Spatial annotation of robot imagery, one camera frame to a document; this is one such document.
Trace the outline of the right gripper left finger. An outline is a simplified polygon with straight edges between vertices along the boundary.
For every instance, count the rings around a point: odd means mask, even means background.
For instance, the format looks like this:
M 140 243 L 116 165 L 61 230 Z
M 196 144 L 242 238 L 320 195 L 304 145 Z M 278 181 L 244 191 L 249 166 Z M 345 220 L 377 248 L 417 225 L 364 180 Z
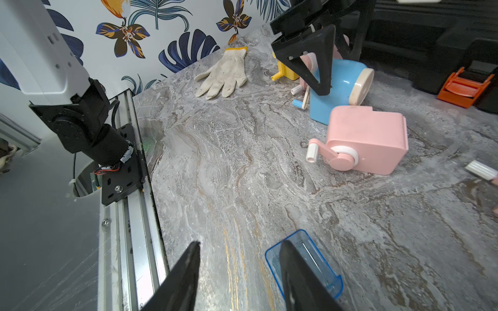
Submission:
M 159 289 L 141 310 L 194 310 L 199 269 L 200 242 L 193 241 L 185 249 Z

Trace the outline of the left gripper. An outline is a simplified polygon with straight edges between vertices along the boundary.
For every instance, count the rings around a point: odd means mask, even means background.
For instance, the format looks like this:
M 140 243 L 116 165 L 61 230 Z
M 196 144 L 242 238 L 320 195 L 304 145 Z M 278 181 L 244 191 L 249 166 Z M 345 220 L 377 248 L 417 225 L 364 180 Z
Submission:
M 290 9 L 271 21 L 279 37 L 271 44 L 276 58 L 318 95 L 331 91 L 333 48 L 342 58 L 359 58 L 375 1 L 291 1 Z M 358 12 L 353 47 L 344 38 L 342 18 Z

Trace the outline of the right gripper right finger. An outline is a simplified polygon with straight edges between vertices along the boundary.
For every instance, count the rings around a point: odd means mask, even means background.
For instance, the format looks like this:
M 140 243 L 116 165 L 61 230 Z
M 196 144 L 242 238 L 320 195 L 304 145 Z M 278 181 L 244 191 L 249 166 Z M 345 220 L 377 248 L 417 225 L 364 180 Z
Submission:
M 282 242 L 280 264 L 287 310 L 342 310 L 289 241 Z

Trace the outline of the blue transparent tray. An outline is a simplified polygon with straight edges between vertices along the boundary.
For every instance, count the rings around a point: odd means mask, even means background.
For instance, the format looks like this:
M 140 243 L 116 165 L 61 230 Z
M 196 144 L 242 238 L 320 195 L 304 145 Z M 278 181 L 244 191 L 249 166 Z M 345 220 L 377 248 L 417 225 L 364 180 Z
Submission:
M 307 231 L 299 229 L 284 238 L 284 240 L 289 241 L 296 248 L 300 256 L 311 268 L 311 271 L 317 276 L 322 286 L 328 291 L 329 295 L 332 296 L 334 300 L 340 298 L 344 291 L 342 276 L 332 269 Z M 280 249 L 282 242 L 283 241 L 279 241 L 265 252 L 265 260 L 276 281 L 277 287 L 284 298 L 285 294 L 281 280 L 280 264 Z

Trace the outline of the yellow pencil sharpener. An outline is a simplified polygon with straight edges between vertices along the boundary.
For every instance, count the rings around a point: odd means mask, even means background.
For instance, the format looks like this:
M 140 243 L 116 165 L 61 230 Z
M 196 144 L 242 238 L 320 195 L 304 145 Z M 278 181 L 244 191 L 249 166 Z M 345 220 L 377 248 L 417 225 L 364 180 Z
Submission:
M 285 64 L 277 60 L 278 72 L 272 76 L 272 80 L 275 82 L 283 77 L 295 81 L 299 79 L 299 75 L 297 75 L 294 71 L 288 68 Z

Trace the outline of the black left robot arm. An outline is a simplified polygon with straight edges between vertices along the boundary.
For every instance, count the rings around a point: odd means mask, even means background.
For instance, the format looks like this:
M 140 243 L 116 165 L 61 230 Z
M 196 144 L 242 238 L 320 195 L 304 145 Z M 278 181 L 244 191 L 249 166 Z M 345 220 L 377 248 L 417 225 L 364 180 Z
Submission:
M 134 145 L 107 123 L 119 79 L 132 73 L 172 78 L 201 58 L 215 65 L 182 79 L 187 101 L 227 98 L 244 89 L 248 56 L 232 47 L 255 29 L 258 1 L 50 1 L 1 2 L 1 82 L 18 88 L 30 109 L 64 148 L 81 152 L 98 174 L 120 171 Z M 58 9 L 68 9 L 69 16 Z

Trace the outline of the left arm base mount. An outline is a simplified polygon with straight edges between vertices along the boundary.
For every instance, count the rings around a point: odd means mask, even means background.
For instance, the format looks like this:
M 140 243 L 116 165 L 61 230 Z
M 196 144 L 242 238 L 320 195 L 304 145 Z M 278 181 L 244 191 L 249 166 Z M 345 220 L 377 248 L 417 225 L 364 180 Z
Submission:
M 96 147 L 96 160 L 102 166 L 116 166 L 101 176 L 101 203 L 108 206 L 143 188 L 140 153 L 134 127 L 128 123 L 120 129 L 106 124 L 105 136 Z

